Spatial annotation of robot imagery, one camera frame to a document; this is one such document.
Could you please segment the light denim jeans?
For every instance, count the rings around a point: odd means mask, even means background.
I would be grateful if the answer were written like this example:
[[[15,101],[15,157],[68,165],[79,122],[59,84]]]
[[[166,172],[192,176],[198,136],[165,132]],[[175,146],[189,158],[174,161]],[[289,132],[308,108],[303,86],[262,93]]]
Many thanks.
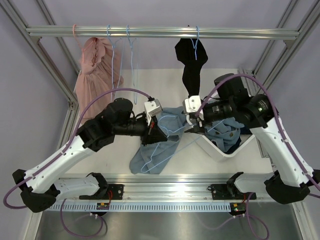
[[[156,118],[167,141],[141,145],[129,163],[132,174],[160,174],[176,152],[188,125],[181,106],[165,107]]]

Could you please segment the light denim skirt with buttons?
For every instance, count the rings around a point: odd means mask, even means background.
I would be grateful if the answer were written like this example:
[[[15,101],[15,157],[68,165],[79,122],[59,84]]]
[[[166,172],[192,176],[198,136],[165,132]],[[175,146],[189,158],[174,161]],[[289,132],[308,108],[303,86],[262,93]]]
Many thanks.
[[[241,129],[244,124],[239,123],[234,117],[212,122],[205,126],[205,136],[226,154],[233,153],[240,145]]]

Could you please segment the light blue wire hanger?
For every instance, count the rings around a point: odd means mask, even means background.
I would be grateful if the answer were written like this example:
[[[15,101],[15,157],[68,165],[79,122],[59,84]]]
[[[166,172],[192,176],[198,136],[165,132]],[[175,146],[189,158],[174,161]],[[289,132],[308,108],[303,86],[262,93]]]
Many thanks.
[[[130,48],[130,69],[131,69],[131,81],[132,88],[135,90],[139,89],[138,84],[138,70],[139,70],[139,40],[133,38],[131,34],[130,26],[126,26],[126,37]]]

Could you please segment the light blue hanger of denim skirt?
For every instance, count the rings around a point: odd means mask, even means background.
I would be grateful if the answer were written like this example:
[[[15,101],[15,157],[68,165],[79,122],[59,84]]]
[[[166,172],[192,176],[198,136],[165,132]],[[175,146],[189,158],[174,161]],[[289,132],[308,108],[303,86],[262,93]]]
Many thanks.
[[[106,33],[107,33],[107,39],[109,40],[111,44],[111,49],[112,49],[112,57],[111,57],[111,85],[112,85],[112,90],[118,89],[120,86],[121,82],[121,73],[122,73],[122,65],[123,65],[123,51],[121,52],[121,58],[120,58],[120,68],[119,68],[119,73],[118,73],[118,82],[115,84],[115,58],[116,58],[116,48],[117,48],[117,43],[122,40],[120,37],[119,39],[112,41],[111,39],[111,25],[108,24],[106,26]]]

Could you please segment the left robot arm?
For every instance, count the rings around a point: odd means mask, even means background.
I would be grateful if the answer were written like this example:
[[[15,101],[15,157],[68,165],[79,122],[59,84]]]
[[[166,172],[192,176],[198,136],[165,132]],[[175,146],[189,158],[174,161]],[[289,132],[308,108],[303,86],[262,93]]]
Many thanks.
[[[78,162],[114,142],[115,136],[140,137],[143,145],[167,141],[158,127],[157,115],[162,112],[158,99],[144,103],[144,112],[134,115],[133,103],[117,98],[95,118],[87,120],[75,137],[44,162],[30,170],[16,170],[12,176],[19,186],[24,205],[34,213],[50,208],[56,201],[104,199],[109,184],[101,173],[84,178],[63,180],[61,177]]]

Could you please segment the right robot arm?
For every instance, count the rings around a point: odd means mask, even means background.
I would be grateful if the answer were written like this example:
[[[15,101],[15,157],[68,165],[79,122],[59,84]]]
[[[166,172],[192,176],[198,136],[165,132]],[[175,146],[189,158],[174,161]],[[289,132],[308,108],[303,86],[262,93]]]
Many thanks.
[[[237,172],[222,186],[209,186],[212,198],[249,200],[253,194],[267,194],[283,205],[303,201],[311,194],[310,187],[320,187],[320,171],[309,166],[299,154],[285,132],[266,88],[261,86],[262,94],[250,96],[242,78],[256,81],[244,73],[228,73],[214,81],[215,87],[209,93],[210,96],[218,93],[218,101],[210,103],[208,97],[201,99],[198,95],[183,101],[186,119],[194,124],[189,132],[203,134],[206,125],[235,118],[262,143],[276,170],[270,173]]]

